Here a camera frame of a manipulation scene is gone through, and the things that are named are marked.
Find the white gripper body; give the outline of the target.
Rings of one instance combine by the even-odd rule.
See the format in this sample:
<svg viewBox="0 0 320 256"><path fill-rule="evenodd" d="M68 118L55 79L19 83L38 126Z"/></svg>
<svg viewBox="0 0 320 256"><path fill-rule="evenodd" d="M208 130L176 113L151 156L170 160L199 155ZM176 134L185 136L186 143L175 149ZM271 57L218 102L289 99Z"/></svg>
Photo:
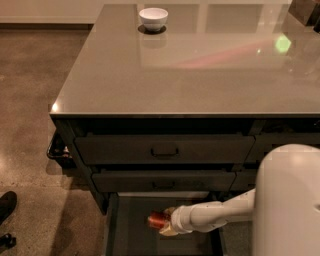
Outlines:
<svg viewBox="0 0 320 256"><path fill-rule="evenodd" d="M171 226L178 234L188 234L193 231L191 225L191 206L180 206L171 214Z"/></svg>

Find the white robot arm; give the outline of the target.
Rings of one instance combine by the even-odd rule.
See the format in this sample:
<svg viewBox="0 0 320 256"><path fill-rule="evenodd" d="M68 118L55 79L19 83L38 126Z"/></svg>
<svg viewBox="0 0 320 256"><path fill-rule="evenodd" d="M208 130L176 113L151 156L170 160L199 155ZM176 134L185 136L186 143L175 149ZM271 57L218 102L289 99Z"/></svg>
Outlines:
<svg viewBox="0 0 320 256"><path fill-rule="evenodd" d="M289 144L262 160L256 187L225 202L170 210L164 236L253 222L252 256L320 256L320 149Z"/></svg>

